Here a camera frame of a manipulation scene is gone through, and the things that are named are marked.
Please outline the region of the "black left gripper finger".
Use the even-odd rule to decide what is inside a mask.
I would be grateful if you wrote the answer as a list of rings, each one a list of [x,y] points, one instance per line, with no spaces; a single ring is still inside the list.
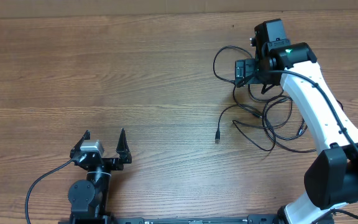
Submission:
[[[126,132],[124,128],[121,129],[119,141],[117,143],[116,152],[119,154],[120,159],[132,159],[132,155],[127,144]]]
[[[71,149],[70,155],[74,156],[77,152],[80,151],[80,147],[85,140],[90,140],[91,133],[89,130],[86,130],[81,139],[75,144],[75,146]]]

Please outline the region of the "black cable silver plug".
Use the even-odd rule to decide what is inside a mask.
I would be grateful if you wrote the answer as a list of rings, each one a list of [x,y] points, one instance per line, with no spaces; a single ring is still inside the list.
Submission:
[[[233,66],[235,61],[241,58],[250,59],[254,57],[248,50],[235,45],[220,48],[213,57],[213,75],[217,79],[235,86]]]

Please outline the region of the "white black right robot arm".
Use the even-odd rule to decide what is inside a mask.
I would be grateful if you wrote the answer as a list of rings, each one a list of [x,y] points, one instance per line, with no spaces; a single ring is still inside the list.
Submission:
[[[264,223],[332,223],[333,215],[358,202],[358,129],[328,88],[316,55],[306,43],[292,44],[280,19],[254,29],[255,58],[239,60],[236,86],[281,86],[297,105],[317,158],[306,171],[305,192],[262,219]]]

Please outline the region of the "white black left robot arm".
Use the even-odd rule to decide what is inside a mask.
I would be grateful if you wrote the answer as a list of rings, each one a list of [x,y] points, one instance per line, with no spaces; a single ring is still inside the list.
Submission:
[[[118,157],[103,157],[101,141],[92,140],[89,131],[70,151],[74,165],[86,171],[86,179],[76,181],[68,191],[70,223],[113,222],[112,215],[106,211],[111,172],[123,170],[125,164],[132,162],[124,129],[121,130],[116,152]]]

